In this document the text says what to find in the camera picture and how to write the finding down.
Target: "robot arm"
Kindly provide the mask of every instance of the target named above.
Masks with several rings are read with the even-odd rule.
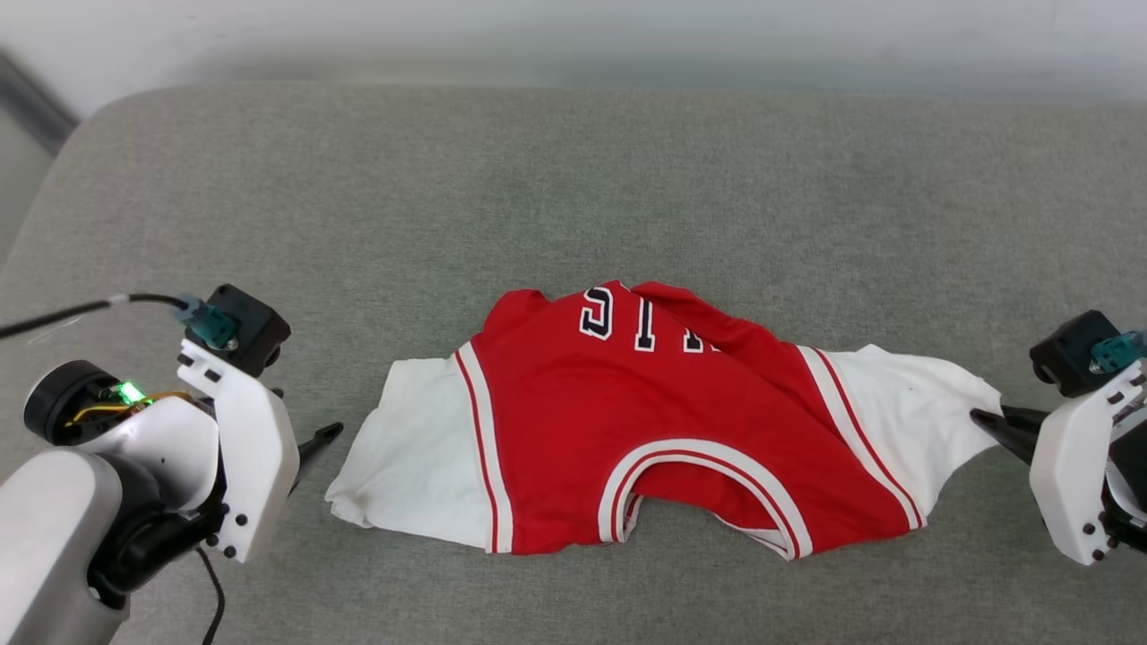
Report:
[[[1089,311],[1031,349],[1041,381],[1068,397],[1055,411],[1004,406],[973,420],[1031,466],[1052,542],[1092,565],[1119,543],[1147,552],[1147,374],[1142,334]]]
[[[0,487],[0,642],[108,643],[130,595],[180,555],[257,557],[342,432],[296,445],[280,395],[256,380],[290,334],[272,309],[225,285],[187,310],[178,374],[205,397],[146,396],[83,360],[29,397],[25,425],[56,448]]]

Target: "black and white lettering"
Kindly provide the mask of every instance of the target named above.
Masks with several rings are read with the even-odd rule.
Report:
[[[638,335],[633,341],[633,349],[638,351],[653,351],[657,343],[657,337],[653,335],[653,303],[641,298],[641,310],[638,312]]]
[[[582,308],[582,333],[607,340],[614,333],[614,294],[606,287],[594,287],[585,293],[590,306]]]
[[[689,329],[685,331],[685,353],[701,353],[705,350],[705,343]]]

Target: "red jersey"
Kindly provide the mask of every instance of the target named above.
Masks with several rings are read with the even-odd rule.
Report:
[[[360,526],[540,553],[624,542],[649,496],[793,559],[923,526],[993,445],[973,407],[999,394],[951,363],[780,342],[684,289],[520,290],[451,358],[395,364],[327,499]]]

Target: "gray couch cushion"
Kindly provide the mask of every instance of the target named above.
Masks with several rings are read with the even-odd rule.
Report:
[[[294,327],[264,378],[299,436],[351,433],[398,358],[445,356],[505,290],[688,287],[779,336],[954,360],[1050,407],[1027,349],[1099,308],[1147,321],[1147,110],[724,93],[350,87],[163,91],[84,124],[0,275],[11,319],[231,281]],[[178,386],[162,308],[0,344],[0,476],[44,445],[24,394],[88,358]],[[219,643],[1133,643],[1147,557],[1052,546],[993,449],[930,526],[786,564],[693,508],[544,557],[362,530],[322,492],[351,436],[245,566],[218,558]],[[133,600],[119,643],[198,642],[197,559]]]

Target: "black cable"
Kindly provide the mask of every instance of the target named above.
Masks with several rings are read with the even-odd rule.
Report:
[[[44,327],[46,325],[52,325],[53,322],[60,322],[62,320],[68,320],[69,318],[75,318],[76,316],[83,316],[84,313],[91,313],[93,311],[99,311],[101,309],[109,309],[122,302],[156,302],[161,304],[170,304],[179,310],[187,309],[187,303],[172,296],[165,296],[161,294],[128,294],[126,296],[114,296],[108,300],[100,300],[89,302],[86,304],[79,304],[76,306],[70,306],[68,309],[62,309],[54,313],[45,313],[44,316],[38,316],[36,318],[30,318],[28,320],[22,320],[19,322],[13,322],[5,327],[0,327],[0,341],[3,339],[23,334],[25,332],[31,332],[32,329]]]
[[[203,551],[202,546],[196,546],[195,552],[200,554],[203,559],[203,566],[208,569],[208,575],[211,576],[211,584],[216,588],[216,598],[219,603],[216,605],[216,615],[211,619],[211,627],[208,628],[208,632],[203,635],[203,645],[211,645],[214,640],[214,632],[219,630],[219,623],[223,622],[223,611],[226,607],[227,601],[223,596],[223,585],[219,584],[219,576],[214,574],[214,568],[211,567],[211,560],[208,559],[208,554]]]

